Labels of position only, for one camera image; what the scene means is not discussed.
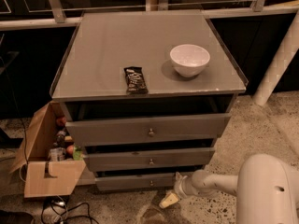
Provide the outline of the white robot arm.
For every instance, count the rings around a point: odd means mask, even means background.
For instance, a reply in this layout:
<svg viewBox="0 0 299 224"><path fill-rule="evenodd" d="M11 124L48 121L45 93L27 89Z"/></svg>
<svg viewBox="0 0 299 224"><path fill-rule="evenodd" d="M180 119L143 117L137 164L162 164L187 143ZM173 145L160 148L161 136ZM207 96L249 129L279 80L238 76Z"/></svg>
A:
<svg viewBox="0 0 299 224"><path fill-rule="evenodd" d="M266 154L249 157L237 175L204 170L176 174L174 187L160 206L191 196L209 198L218 191L236 197L236 224L299 224L299 171Z"/></svg>

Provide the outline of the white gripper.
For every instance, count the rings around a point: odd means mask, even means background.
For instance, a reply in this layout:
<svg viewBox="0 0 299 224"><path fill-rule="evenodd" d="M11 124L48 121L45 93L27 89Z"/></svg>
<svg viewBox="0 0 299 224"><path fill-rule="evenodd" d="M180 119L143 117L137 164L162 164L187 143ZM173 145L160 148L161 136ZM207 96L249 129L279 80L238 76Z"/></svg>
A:
<svg viewBox="0 0 299 224"><path fill-rule="evenodd" d="M159 203L162 209L169 207L181 199L187 199L196 194L196 188L192 185L192 179L187 175L182 175L180 172L175 173L174 192L169 191Z"/></svg>

